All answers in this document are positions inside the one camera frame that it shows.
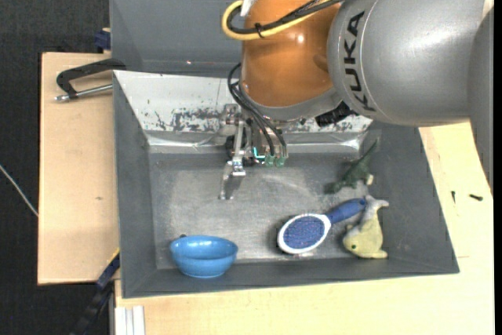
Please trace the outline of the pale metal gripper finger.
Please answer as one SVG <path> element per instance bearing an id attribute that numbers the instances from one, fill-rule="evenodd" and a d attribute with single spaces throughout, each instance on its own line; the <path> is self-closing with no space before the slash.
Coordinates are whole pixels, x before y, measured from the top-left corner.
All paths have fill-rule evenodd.
<path id="1" fill-rule="evenodd" d="M 228 161 L 224 167 L 220 183 L 219 199 L 231 200 L 240 184 L 246 177 L 246 171 L 242 161 Z"/>

